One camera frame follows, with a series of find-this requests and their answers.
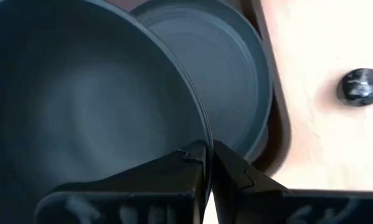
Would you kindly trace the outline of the shiny metal spoon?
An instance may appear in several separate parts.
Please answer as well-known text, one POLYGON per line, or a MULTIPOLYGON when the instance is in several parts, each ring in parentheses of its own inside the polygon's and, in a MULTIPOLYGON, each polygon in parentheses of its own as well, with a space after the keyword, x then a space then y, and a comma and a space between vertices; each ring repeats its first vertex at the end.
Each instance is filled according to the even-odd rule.
POLYGON ((373 104, 373 69, 358 68, 347 72, 339 81, 336 94, 338 100, 347 106, 373 104))

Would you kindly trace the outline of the brown plastic tray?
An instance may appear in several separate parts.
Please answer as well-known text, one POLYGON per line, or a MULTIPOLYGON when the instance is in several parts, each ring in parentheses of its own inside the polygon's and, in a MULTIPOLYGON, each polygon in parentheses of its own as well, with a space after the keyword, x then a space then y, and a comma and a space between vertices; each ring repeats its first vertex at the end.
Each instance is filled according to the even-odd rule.
MULTIPOLYGON (((108 0, 131 14, 133 9, 149 0, 108 0)), ((251 163, 259 170, 272 175, 282 165, 290 143, 290 124, 281 95, 280 85, 273 61, 273 54, 264 31, 262 17, 258 14, 259 0, 219 0, 238 10, 255 28, 262 40, 262 47, 267 58, 267 65, 273 84, 273 95, 266 130, 260 141, 262 153, 251 163)))

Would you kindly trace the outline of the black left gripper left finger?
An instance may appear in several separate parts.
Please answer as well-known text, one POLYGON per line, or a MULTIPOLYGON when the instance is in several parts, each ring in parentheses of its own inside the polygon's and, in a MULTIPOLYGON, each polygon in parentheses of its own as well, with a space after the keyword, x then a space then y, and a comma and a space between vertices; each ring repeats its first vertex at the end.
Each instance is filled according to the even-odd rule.
POLYGON ((37 204, 35 224, 202 224, 207 151, 195 141, 102 180, 60 185, 37 204))

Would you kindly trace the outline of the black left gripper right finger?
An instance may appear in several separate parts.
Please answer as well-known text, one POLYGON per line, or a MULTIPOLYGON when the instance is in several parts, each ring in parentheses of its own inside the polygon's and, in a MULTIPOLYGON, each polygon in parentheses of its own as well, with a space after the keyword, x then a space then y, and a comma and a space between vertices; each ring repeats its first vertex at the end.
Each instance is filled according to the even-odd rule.
POLYGON ((288 189, 214 141, 220 224, 373 224, 373 192, 288 189))

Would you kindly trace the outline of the dark grey bowl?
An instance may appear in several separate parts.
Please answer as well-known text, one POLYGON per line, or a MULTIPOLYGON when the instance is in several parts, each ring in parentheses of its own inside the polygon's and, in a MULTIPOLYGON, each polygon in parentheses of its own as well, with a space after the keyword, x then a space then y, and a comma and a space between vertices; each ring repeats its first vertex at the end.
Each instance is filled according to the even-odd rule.
POLYGON ((0 0, 0 224, 54 187, 212 144, 170 49, 104 0, 0 0))

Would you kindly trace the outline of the dark grey plate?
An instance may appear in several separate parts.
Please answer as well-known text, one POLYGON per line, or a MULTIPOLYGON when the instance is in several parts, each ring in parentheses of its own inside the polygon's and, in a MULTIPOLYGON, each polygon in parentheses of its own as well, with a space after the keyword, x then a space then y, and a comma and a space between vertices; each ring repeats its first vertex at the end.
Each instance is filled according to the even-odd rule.
POLYGON ((273 84, 251 23, 219 0, 149 0, 132 13, 189 74, 213 137, 254 161, 263 150, 273 84))

